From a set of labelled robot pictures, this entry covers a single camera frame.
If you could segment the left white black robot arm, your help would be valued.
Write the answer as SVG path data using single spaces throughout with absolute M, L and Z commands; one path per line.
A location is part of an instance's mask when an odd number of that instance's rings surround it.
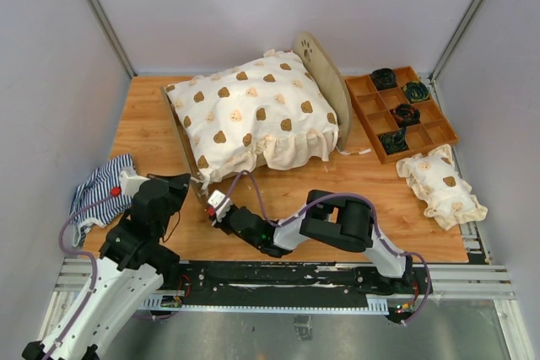
M 22 351 L 24 359 L 100 359 L 143 301 L 181 278 L 180 256 L 162 240 L 181 210 L 191 176 L 145 180 L 131 206 L 106 235 L 91 273 L 58 325 Z

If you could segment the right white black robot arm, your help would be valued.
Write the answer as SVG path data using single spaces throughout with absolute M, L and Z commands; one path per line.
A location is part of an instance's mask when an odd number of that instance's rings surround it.
M 208 198 L 208 214 L 215 228 L 270 257 L 281 258 L 313 239 L 339 250 L 365 254 L 391 292 L 400 293 L 413 282 L 412 258 L 384 235 L 375 206 L 354 193 L 312 190 L 298 212 L 271 221 L 246 207 L 237 207 L 229 196 L 214 191 Z

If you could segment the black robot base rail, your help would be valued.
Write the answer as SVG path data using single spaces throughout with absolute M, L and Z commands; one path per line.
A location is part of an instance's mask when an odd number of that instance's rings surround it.
M 293 263 L 189 261 L 179 265 L 178 277 L 153 294 L 170 294 L 176 302 L 195 293 L 218 290 L 287 292 L 308 295 L 318 291 L 352 291 L 367 298 L 415 298 L 426 290 L 421 268 L 412 269 L 411 284 L 383 280 L 373 266 L 358 263 Z

